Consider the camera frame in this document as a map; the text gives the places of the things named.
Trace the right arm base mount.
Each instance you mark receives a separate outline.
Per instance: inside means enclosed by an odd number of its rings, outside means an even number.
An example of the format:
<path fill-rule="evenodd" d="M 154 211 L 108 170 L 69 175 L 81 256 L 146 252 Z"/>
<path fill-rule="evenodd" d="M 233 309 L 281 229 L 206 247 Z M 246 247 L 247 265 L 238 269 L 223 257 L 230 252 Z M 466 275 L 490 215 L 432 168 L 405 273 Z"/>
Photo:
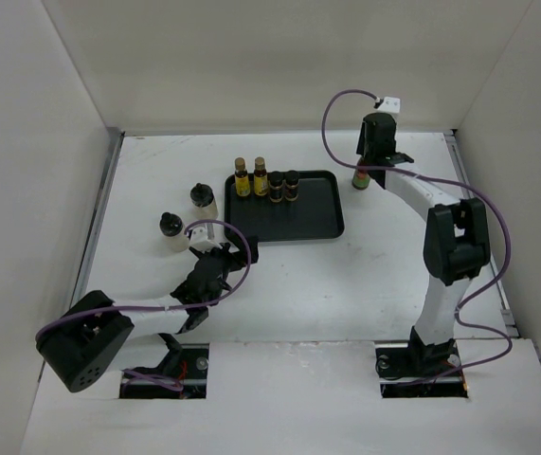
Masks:
<path fill-rule="evenodd" d="M 383 398 L 467 398 L 457 345 L 436 353 L 409 345 L 380 345 L 375 370 Z"/>

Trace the dark spice jar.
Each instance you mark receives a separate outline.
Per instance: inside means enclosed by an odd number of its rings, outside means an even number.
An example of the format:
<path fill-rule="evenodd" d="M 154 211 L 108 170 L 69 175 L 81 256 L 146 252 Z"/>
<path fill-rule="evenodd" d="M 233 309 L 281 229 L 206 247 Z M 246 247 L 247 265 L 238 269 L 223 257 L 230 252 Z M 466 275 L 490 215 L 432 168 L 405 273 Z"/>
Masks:
<path fill-rule="evenodd" d="M 284 174 L 284 198 L 289 202 L 298 199 L 299 173 L 295 170 Z"/>
<path fill-rule="evenodd" d="M 282 172 L 274 171 L 268 174 L 268 197 L 273 203 L 279 203 L 283 199 L 284 176 Z"/>

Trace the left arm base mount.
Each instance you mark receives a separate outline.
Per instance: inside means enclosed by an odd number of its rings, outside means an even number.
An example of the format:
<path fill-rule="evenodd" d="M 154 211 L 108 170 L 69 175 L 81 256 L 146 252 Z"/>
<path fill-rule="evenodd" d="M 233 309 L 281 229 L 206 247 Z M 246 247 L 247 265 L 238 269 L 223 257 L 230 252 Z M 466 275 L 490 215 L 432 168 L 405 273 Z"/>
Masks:
<path fill-rule="evenodd" d="M 134 371 L 150 376 L 164 387 L 150 380 L 125 373 L 119 389 L 120 399 L 190 400 L 207 397 L 209 367 L 208 344 L 166 343 L 164 356 L 152 367 L 133 367 Z"/>

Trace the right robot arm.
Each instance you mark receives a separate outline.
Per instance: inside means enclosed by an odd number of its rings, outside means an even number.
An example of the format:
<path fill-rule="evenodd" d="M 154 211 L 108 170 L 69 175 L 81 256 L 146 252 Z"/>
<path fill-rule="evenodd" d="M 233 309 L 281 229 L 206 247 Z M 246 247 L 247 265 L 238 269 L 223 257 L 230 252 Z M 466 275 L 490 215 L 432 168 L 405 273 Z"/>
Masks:
<path fill-rule="evenodd" d="M 376 350 L 377 372 L 388 380 L 426 378 L 444 371 L 455 353 L 456 308 L 491 253 L 483 202 L 459 199 L 418 174 L 413 159 L 396 151 L 395 135 L 392 115 L 368 114 L 356 150 L 370 179 L 425 221 L 423 259 L 429 283 L 424 307 L 405 348 Z"/>

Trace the yellow label sauce bottle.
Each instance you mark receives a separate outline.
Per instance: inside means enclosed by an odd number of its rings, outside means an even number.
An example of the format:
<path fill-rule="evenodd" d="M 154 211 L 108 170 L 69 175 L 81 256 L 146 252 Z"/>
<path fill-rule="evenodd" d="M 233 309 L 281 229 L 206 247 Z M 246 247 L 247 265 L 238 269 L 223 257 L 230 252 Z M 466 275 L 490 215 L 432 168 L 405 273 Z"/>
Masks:
<path fill-rule="evenodd" d="M 237 157 L 234 161 L 234 164 L 235 192 L 239 197 L 247 198 L 250 196 L 251 187 L 245 160 L 242 157 Z"/>

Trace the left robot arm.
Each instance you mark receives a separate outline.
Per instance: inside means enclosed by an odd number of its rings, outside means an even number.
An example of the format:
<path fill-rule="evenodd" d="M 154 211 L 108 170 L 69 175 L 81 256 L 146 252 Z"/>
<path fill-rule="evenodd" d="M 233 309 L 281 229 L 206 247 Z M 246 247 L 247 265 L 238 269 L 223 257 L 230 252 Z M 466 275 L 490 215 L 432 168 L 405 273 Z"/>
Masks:
<path fill-rule="evenodd" d="M 86 390 L 112 370 L 136 372 L 136 378 L 149 375 L 156 383 L 172 376 L 181 355 L 174 337 L 197 328 L 207 319 L 209 308 L 234 290 L 227 282 L 230 273 L 248 270 L 259 259 L 258 237 L 244 237 L 235 247 L 234 252 L 229 243 L 206 251 L 193 247 L 194 268 L 167 300 L 117 303 L 100 290 L 87 293 L 40 330 L 35 337 L 37 351 L 73 393 Z M 117 360 L 128 341 L 147 336 L 159 336 L 165 344 L 149 351 L 148 367 Z"/>

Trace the red sauce bottle green label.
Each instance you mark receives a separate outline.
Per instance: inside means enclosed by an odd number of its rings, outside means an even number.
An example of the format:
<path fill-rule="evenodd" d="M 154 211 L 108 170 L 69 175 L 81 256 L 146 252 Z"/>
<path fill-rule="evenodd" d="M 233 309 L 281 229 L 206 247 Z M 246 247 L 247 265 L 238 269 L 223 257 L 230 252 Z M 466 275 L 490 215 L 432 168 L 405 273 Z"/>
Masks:
<path fill-rule="evenodd" d="M 352 176 L 352 186 L 359 191 L 366 190 L 370 185 L 370 176 L 368 172 L 364 170 L 366 165 L 365 158 L 360 156 Z"/>

